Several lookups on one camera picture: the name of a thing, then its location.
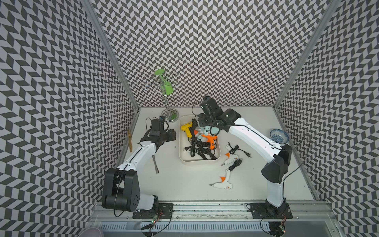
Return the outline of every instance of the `metal vent grille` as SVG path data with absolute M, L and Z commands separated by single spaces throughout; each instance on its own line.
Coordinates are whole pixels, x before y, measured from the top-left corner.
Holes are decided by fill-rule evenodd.
M 102 221 L 100 229 L 109 231 L 141 231 L 141 228 L 150 222 L 134 222 L 134 221 Z M 151 230 L 159 231 L 163 229 L 167 223 L 162 222 L 156 224 Z M 268 232 L 270 228 L 267 221 L 262 222 L 262 228 Z M 181 221 L 180 223 L 171 223 L 164 231 L 171 232 L 217 232 L 217 231 L 262 231 L 259 222 L 252 221 Z

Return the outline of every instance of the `white tabletop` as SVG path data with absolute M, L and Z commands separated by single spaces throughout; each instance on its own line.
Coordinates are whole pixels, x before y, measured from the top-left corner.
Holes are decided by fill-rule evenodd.
M 236 107 L 233 109 L 267 137 L 272 129 L 280 129 L 280 124 L 271 107 Z M 132 136 L 134 149 L 138 147 L 137 143 L 146 132 L 145 119 L 160 116 L 162 110 L 163 108 L 141 109 Z M 190 108 L 177 108 L 177 110 L 180 116 L 191 114 Z M 195 114 L 200 112 L 200 108 L 194 108 Z M 226 156 L 221 156 L 219 161 L 213 165 L 184 165 L 179 159 L 179 120 L 169 124 L 170 128 L 175 129 L 177 139 L 165 143 L 155 154 L 159 174 L 155 173 L 152 159 L 146 163 L 142 171 L 138 172 L 141 192 L 157 195 L 162 201 L 266 199 L 267 180 L 261 174 L 261 169 L 266 164 L 265 160 L 255 150 L 248 147 L 244 141 L 225 131 L 221 131 L 218 136 L 222 154 L 227 153 L 225 146 L 229 141 L 233 147 L 238 144 L 241 149 L 251 153 L 252 156 L 247 158 L 244 152 L 236 152 L 243 162 L 231 173 L 229 182 L 232 183 L 233 189 L 223 190 L 209 186 L 209 184 L 221 182 L 220 176 L 225 176 L 225 170 L 229 165 L 221 166 L 221 164 Z M 292 155 L 288 173 L 297 167 L 298 164 Z M 288 200 L 313 200 L 300 169 L 286 179 L 284 195 Z

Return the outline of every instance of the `ceramic bowl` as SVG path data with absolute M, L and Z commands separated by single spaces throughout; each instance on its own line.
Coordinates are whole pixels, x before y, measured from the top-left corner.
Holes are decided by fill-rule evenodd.
M 279 144 L 286 144 L 290 140 L 290 137 L 287 135 L 287 133 L 280 129 L 271 130 L 270 137 L 274 142 Z

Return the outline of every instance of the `white glue gun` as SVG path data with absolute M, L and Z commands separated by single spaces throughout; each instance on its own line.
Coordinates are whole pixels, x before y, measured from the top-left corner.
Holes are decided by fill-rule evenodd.
M 226 149 L 227 149 L 228 151 L 230 151 L 232 148 L 231 148 L 229 145 L 226 145 Z M 231 164 L 231 163 L 233 163 L 236 159 L 239 158 L 238 155 L 236 155 L 236 154 L 230 154 L 229 152 L 226 153 L 225 155 L 228 157 L 228 159 L 226 159 L 226 160 L 224 161 L 224 163 L 223 163 L 221 166 Z
M 230 170 L 226 170 L 226 176 L 225 177 L 220 177 L 221 178 L 221 183 L 214 183 L 210 184 L 210 186 L 213 186 L 215 188 L 221 188 L 221 189 L 232 189 L 233 186 L 231 183 L 229 183 L 229 178 L 230 178 Z

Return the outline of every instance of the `chrome stand base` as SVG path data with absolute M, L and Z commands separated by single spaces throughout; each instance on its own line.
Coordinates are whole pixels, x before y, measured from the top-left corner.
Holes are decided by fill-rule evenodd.
M 179 112 L 174 108 L 166 108 L 162 111 L 161 116 L 166 117 L 167 122 L 175 122 L 179 118 Z

